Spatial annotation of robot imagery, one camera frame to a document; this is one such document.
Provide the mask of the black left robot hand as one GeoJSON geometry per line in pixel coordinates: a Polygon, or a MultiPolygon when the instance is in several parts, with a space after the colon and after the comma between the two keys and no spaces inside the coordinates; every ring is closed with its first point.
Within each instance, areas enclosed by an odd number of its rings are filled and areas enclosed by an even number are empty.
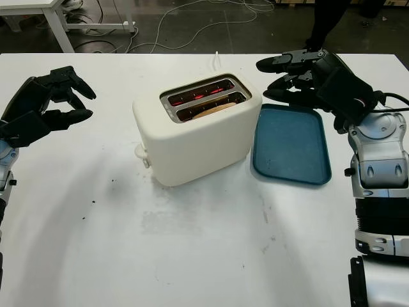
{"type": "Polygon", "coordinates": [[[96,98],[95,92],[71,66],[51,70],[48,75],[30,77],[14,94],[1,119],[10,123],[33,113],[50,130],[66,130],[75,123],[87,120],[93,114],[86,109],[75,92],[91,100],[96,98]],[[49,111],[47,108],[50,101],[66,102],[73,109],[67,113],[60,110],[49,111]]]}

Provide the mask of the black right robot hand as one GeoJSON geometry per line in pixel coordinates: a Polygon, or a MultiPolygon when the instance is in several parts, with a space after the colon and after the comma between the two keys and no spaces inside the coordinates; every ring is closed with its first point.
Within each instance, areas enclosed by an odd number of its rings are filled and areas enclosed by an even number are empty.
{"type": "Polygon", "coordinates": [[[325,50],[284,52],[259,60],[256,68],[264,73],[284,74],[263,93],[274,101],[333,113],[349,107],[362,111],[374,102],[372,87],[339,56],[325,50]]]}

